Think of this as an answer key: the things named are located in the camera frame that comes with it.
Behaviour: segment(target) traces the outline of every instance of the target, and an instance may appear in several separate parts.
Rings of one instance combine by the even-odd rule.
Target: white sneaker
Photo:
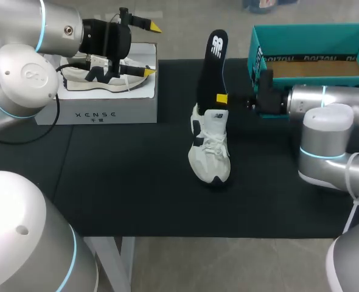
[[[73,64],[73,63],[85,63],[86,54],[78,53],[72,58],[61,57],[60,65]],[[120,61],[120,64],[125,64],[133,67],[143,67],[148,66],[134,61],[129,58],[125,58]],[[129,91],[132,88],[143,83],[147,77],[138,77],[130,75],[120,75],[120,78],[108,78],[106,73],[108,72],[108,62],[107,60],[99,64],[98,71],[101,70],[100,74],[94,74],[92,77],[92,70],[82,70],[73,67],[67,67],[62,69],[62,75],[64,80],[64,87],[68,91],[86,91],[92,89],[106,89],[111,92],[123,92]]]
[[[188,158],[194,173],[202,181],[220,185],[227,181],[231,171],[227,148],[226,123],[228,111],[208,109],[198,114],[198,105],[190,118],[193,145]]]

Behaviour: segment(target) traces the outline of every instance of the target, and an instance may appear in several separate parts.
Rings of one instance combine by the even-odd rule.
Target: black table
[[[0,145],[0,169],[39,184],[82,235],[340,235],[352,200],[299,178],[300,129],[288,120],[260,119],[231,105],[230,182],[211,189],[196,179],[187,152],[201,65],[159,62],[158,124],[57,126],[39,142]],[[225,80],[229,92],[250,93],[246,60],[227,60]],[[4,136],[24,139],[45,128],[29,124]],[[349,150],[359,151],[359,130],[351,141]]]

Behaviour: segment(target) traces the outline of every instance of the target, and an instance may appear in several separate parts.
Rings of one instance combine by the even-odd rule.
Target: gray floor
[[[132,292],[329,292],[331,242],[138,238]]]
[[[152,18],[163,34],[133,29],[133,41],[158,43],[160,59],[203,58],[209,34],[225,29],[229,58],[245,58],[253,25],[359,22],[359,0],[300,0],[267,15],[241,0],[56,0],[84,18],[110,20],[119,7]],[[133,292],[328,292],[324,258],[331,240],[138,238]]]

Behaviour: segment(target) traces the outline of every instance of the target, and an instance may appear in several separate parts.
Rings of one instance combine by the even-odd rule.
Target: cardboard box
[[[255,26],[248,72],[258,91],[260,70],[273,69],[273,86],[359,87],[359,24]]]
[[[129,58],[158,68],[156,44],[133,43]],[[57,68],[60,56],[45,56]],[[58,96],[60,116],[57,125],[104,123],[156,123],[158,110],[158,76],[147,80],[131,91],[112,93],[104,89],[68,91],[63,86],[60,72]],[[51,125],[57,113],[55,99],[35,117],[38,125]]]

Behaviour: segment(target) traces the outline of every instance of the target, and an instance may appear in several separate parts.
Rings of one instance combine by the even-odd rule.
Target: shoe insole
[[[201,113],[226,104],[217,101],[217,94],[226,94],[224,63],[227,53],[228,36],[224,30],[211,33],[206,46],[204,65],[197,86],[197,103]]]

